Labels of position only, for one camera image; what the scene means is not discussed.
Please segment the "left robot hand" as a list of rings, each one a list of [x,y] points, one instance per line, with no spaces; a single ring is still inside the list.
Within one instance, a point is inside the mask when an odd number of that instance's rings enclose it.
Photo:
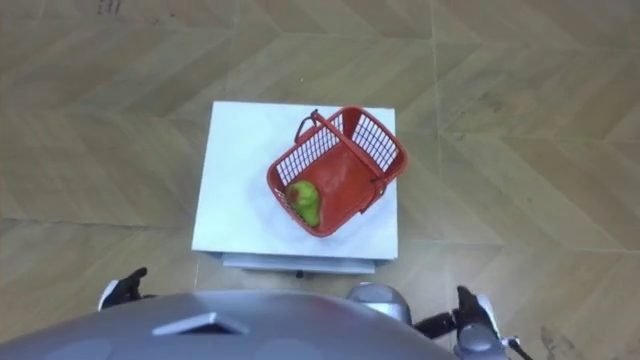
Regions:
[[[102,311],[110,307],[154,298],[152,294],[142,295],[139,290],[141,280],[147,275],[147,272],[146,267],[141,267],[124,278],[110,281],[102,292],[97,310]]]

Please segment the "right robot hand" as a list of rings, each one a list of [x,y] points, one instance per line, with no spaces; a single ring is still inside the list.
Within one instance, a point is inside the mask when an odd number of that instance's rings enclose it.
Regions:
[[[472,324],[480,324],[499,336],[497,321],[489,299],[484,295],[476,295],[462,285],[456,287],[456,292],[458,307],[453,310],[453,316],[457,330],[461,331]]]

